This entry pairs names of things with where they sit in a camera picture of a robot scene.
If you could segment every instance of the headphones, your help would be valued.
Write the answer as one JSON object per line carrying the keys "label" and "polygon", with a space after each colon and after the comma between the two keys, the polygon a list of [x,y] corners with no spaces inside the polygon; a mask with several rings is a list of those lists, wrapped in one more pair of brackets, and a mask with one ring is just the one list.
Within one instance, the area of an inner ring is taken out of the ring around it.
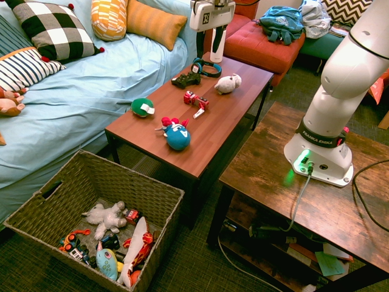
{"label": "headphones", "polygon": [[[214,67],[216,70],[218,70],[218,72],[217,73],[205,72],[205,71],[203,71],[203,66]],[[202,75],[205,75],[205,76],[208,76],[208,77],[212,77],[212,78],[218,78],[221,75],[221,67],[218,64],[204,61],[201,58],[195,58],[195,60],[193,61],[193,64],[192,64],[190,70],[193,73],[200,73]]]}

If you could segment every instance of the orange ottoman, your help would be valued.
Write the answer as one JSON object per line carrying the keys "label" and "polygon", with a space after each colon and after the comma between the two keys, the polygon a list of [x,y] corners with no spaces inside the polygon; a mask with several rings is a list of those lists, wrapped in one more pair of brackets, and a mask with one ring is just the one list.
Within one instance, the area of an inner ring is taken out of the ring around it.
{"label": "orange ottoman", "polygon": [[267,40],[262,27],[250,21],[226,38],[223,55],[273,72],[271,85],[277,86],[292,67],[304,40],[303,33],[289,46],[285,46],[282,41],[272,43]]}

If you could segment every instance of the green toy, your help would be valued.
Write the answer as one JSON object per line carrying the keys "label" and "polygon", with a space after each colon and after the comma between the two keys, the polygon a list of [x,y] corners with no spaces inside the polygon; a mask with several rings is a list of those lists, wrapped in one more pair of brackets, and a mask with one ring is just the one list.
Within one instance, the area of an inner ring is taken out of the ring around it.
{"label": "green toy", "polygon": [[146,117],[155,112],[153,102],[150,99],[135,99],[131,109],[139,117]]}

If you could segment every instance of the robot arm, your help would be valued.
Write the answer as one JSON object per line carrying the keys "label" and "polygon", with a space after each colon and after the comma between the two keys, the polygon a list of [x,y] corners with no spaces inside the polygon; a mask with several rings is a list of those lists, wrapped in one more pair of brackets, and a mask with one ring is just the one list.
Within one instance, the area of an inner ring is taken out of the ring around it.
{"label": "robot arm", "polygon": [[337,186],[351,181],[352,155],[342,131],[369,87],[389,68],[388,10],[389,1],[374,0],[327,61],[322,85],[284,148],[297,173],[305,175],[311,161],[313,178]]}
{"label": "robot arm", "polygon": [[197,31],[198,58],[204,53],[205,31],[216,28],[212,51],[216,53],[227,25],[232,21],[235,12],[233,0],[191,0],[192,13],[190,27]]}

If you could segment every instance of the floor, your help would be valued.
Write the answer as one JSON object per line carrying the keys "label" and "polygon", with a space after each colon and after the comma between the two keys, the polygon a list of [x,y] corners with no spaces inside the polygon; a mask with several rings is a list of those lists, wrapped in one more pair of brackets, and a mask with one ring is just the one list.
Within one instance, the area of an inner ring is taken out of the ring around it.
{"label": "floor", "polygon": [[[277,86],[264,104],[261,118],[274,101],[306,111],[314,93],[320,86],[320,77],[313,72],[318,61],[299,56],[291,70]],[[373,98],[366,96],[351,118],[348,126],[351,131],[375,141],[389,145],[389,132],[377,128],[378,123],[389,110],[387,92],[379,105]],[[251,111],[258,107],[256,103]],[[107,151],[100,153],[111,159]],[[119,148],[122,164],[133,167],[142,155],[129,147]],[[139,172],[147,172],[157,177],[163,173],[161,166],[152,160],[145,161]],[[223,256],[220,249],[210,249],[205,240],[210,227],[213,211],[216,206],[221,186],[216,182],[209,191],[201,213],[193,230],[182,225],[168,254],[160,263],[160,267],[150,284],[148,292],[179,291],[276,291],[276,289],[235,269]],[[72,271],[68,266],[44,253],[39,246],[31,245],[20,235],[9,231],[0,234],[0,291],[50,291],[50,292],[106,292],[95,282],[86,279],[82,274]],[[240,262],[231,254],[227,254],[240,268],[266,279],[257,270]],[[352,269],[360,266],[357,262]],[[389,280],[376,283],[360,291],[389,291]]]}

